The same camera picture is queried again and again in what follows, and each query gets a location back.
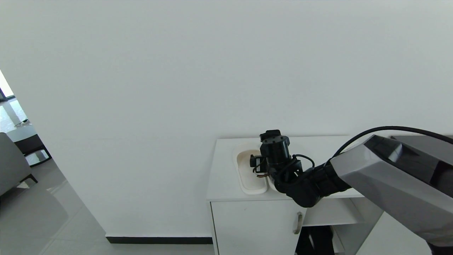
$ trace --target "white countertop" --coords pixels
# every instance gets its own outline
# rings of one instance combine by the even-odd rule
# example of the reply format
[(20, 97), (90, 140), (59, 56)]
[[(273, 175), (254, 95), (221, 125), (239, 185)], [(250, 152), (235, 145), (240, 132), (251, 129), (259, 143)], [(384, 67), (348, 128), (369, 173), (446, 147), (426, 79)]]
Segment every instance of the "white countertop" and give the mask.
[[(323, 137), (290, 137), (290, 154), (304, 154), (312, 158), (316, 165), (326, 162), (335, 151), (343, 145), (350, 136), (323, 136)], [(239, 184), (234, 162), (233, 150), (243, 143), (261, 144), (257, 138), (217, 139), (211, 174), (207, 190), (207, 201), (257, 201), (257, 200), (290, 200), (285, 194), (268, 189), (259, 195), (245, 194)], [(311, 167), (311, 163), (301, 158), (304, 170)], [(354, 189), (332, 194), (326, 198), (363, 197)]]

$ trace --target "floor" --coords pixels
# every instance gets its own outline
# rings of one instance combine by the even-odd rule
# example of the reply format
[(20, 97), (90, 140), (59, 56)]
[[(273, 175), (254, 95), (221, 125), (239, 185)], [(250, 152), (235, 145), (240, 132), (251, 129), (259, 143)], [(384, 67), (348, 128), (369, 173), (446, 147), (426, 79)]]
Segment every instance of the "floor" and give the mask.
[(53, 160), (0, 197), (1, 255), (213, 255), (212, 245), (110, 244)]

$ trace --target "black cable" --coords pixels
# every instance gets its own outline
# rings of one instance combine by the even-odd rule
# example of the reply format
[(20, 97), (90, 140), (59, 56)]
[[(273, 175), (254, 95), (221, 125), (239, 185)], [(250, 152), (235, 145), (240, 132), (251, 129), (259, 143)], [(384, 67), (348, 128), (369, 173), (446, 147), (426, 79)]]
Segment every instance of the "black cable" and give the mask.
[(309, 158), (309, 157), (306, 156), (306, 155), (302, 155), (302, 154), (294, 154), (293, 157), (303, 157), (303, 158), (306, 158), (306, 159), (310, 160), (310, 162), (312, 163), (312, 167), (315, 166), (315, 163), (314, 163), (313, 159)]
[(451, 139), (449, 137), (446, 137), (444, 135), (441, 135), (441, 134), (437, 134), (437, 133), (431, 132), (431, 131), (427, 131), (427, 130), (423, 130), (423, 129), (419, 129), (419, 128), (414, 128), (414, 127), (382, 126), (382, 127), (375, 127), (375, 128), (372, 128), (372, 129), (365, 130), (365, 131), (361, 132), (360, 134), (354, 136), (353, 138), (349, 139), (349, 141), (347, 141), (345, 144), (343, 144), (337, 150), (337, 152), (335, 152), (335, 154), (332, 156), (332, 158), (340, 155), (340, 153), (346, 147), (348, 147), (351, 143), (353, 143), (355, 140), (361, 138), (362, 136), (367, 135), (369, 133), (376, 132), (376, 131), (382, 131), (382, 130), (399, 130), (399, 131), (407, 131), (407, 132), (412, 132), (412, 133), (418, 133), (418, 134), (422, 134), (422, 135), (425, 135), (425, 136), (434, 137), (434, 138), (442, 140), (444, 142), (448, 142), (450, 144), (453, 144), (453, 139)]

